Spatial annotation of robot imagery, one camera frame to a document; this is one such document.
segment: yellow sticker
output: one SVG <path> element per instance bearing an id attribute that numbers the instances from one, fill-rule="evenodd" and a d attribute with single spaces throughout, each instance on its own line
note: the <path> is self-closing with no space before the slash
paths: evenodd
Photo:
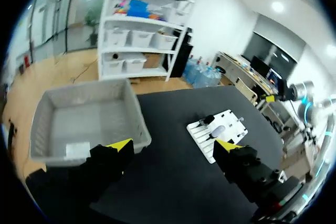
<path id="1" fill-rule="evenodd" d="M 266 97 L 266 102 L 275 102 L 275 96 L 269 95 L 268 97 Z"/>
<path id="2" fill-rule="evenodd" d="M 129 138 L 129 139 L 126 139 L 124 141 L 120 141 L 120 142 L 117 142 L 117 143 L 114 143 L 114 144 L 106 145 L 106 147 L 116 148 L 118 150 L 118 152 L 119 152 L 131 140 L 133 140 L 133 139 Z"/>
<path id="3" fill-rule="evenodd" d="M 242 148 L 242 146 L 239 145 L 235 145 L 235 144 L 231 144 L 231 143 L 227 143 L 224 142 L 222 140 L 216 139 L 216 141 L 225 149 L 227 150 L 227 152 L 230 152 L 231 150 L 235 149 L 235 148 Z"/>

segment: white shelving unit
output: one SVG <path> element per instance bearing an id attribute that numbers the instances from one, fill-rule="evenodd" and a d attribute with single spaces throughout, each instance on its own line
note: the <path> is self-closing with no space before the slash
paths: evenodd
<path id="1" fill-rule="evenodd" d="M 185 6 L 189 6 L 189 12 L 187 19 L 189 19 L 192 9 L 194 7 L 195 0 L 143 0 L 149 4 L 155 6 L 164 6 L 167 4 L 173 4 L 177 6 L 179 2 L 185 3 Z M 166 76 L 166 81 L 169 80 L 171 72 L 173 70 L 178 51 L 180 50 L 183 38 L 187 32 L 187 26 L 180 26 L 177 24 L 172 24 L 169 22 L 164 22 L 155 19 L 133 17 L 133 16 L 124 16 L 124 15 L 114 15 L 111 11 L 114 5 L 117 3 L 117 0 L 105 0 L 102 13 L 101 13 L 101 22 L 99 25 L 98 33 L 98 73 L 99 80 L 110 80 L 110 79 L 119 79 L 119 78 L 135 78 L 135 77 L 154 77 L 154 76 Z M 165 29 L 168 33 L 172 33 L 173 30 L 180 30 L 181 34 L 177 41 L 175 50 L 160 50 L 155 48 L 155 46 L 150 45 L 148 48 L 132 47 L 129 43 L 124 47 L 109 45 L 104 41 L 106 37 L 106 30 L 108 25 L 111 27 L 126 27 L 127 29 L 132 30 L 132 27 L 136 30 L 149 30 L 149 31 L 158 31 L 159 29 Z M 122 70 L 120 74 L 111 74 L 104 73 L 104 54 L 109 53 L 127 53 L 127 52 L 147 52 L 153 54 L 161 54 L 161 65 L 158 68 L 147 68 L 142 69 L 138 73 L 127 73 L 125 69 Z M 162 67 L 163 59 L 167 55 L 168 61 L 168 71 Z"/>

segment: computer monitor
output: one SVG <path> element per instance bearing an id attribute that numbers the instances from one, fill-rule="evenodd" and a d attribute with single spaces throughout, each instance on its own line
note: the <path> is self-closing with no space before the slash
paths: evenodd
<path id="1" fill-rule="evenodd" d="M 278 73 L 276 73 L 272 68 L 270 69 L 269 71 L 269 74 L 267 76 L 267 80 L 269 80 L 270 83 L 272 83 L 272 85 L 277 89 L 279 90 L 279 86 L 278 86 L 278 83 L 279 83 L 279 80 L 282 80 L 282 77 L 281 75 L 279 75 Z"/>
<path id="2" fill-rule="evenodd" d="M 253 59 L 251 61 L 250 67 L 252 67 L 254 70 L 256 70 L 261 76 L 265 77 L 267 76 L 270 67 L 264 63 L 262 60 L 257 58 L 256 56 L 253 56 Z"/>

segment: white storage bin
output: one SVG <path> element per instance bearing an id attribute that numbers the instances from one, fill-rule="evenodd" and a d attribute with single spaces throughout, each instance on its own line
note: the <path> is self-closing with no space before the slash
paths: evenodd
<path id="1" fill-rule="evenodd" d="M 153 40 L 157 49 L 172 50 L 177 37 L 156 33 Z"/>
<path id="2" fill-rule="evenodd" d="M 123 56 L 125 60 L 125 70 L 127 73 L 139 73 L 143 69 L 147 58 L 139 52 L 129 53 Z"/>
<path id="3" fill-rule="evenodd" d="M 115 28 L 107 30 L 108 46 L 124 47 L 126 44 L 127 35 L 130 32 L 127 29 Z"/>
<path id="4" fill-rule="evenodd" d="M 104 61 L 104 74 L 121 74 L 124 59 Z"/>
<path id="5" fill-rule="evenodd" d="M 177 10 L 176 8 L 162 7 L 164 18 L 167 22 L 183 26 L 187 19 L 187 13 Z"/>
<path id="6" fill-rule="evenodd" d="M 155 33 L 149 31 L 132 31 L 132 47 L 149 47 Z"/>

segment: water bottle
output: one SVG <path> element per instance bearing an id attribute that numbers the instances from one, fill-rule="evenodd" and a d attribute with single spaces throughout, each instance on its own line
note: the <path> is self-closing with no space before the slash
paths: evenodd
<path id="1" fill-rule="evenodd" d="M 213 79 L 213 82 L 212 82 L 211 86 L 213 86 L 213 87 L 217 86 L 218 83 L 220 82 L 221 78 L 222 78 L 221 72 L 218 69 L 215 69 L 214 70 L 214 79 Z"/>
<path id="2" fill-rule="evenodd" d="M 206 63 L 205 66 L 203 66 L 203 68 L 199 71 L 199 73 L 197 73 L 196 77 L 195 77 L 195 81 L 193 83 L 193 87 L 194 88 L 202 88 L 203 85 L 203 78 L 204 78 L 204 72 L 208 69 L 209 66 L 209 62 Z"/>
<path id="3" fill-rule="evenodd" d="M 191 69 L 189 70 L 187 76 L 186 76 L 186 81 L 190 83 L 191 85 L 194 84 L 195 79 L 197 75 L 203 70 L 203 67 L 201 65 L 201 60 L 198 60 L 196 65 L 192 66 Z"/>
<path id="4" fill-rule="evenodd" d="M 195 81 L 194 88 L 206 88 L 212 86 L 214 72 L 211 67 L 203 71 Z"/>
<path id="5" fill-rule="evenodd" d="M 196 64 L 197 60 L 195 58 L 193 58 L 194 56 L 191 55 L 189 60 L 187 61 L 187 64 L 185 65 L 184 71 L 182 76 L 185 78 L 188 74 L 188 72 L 190 71 L 192 65 Z"/>

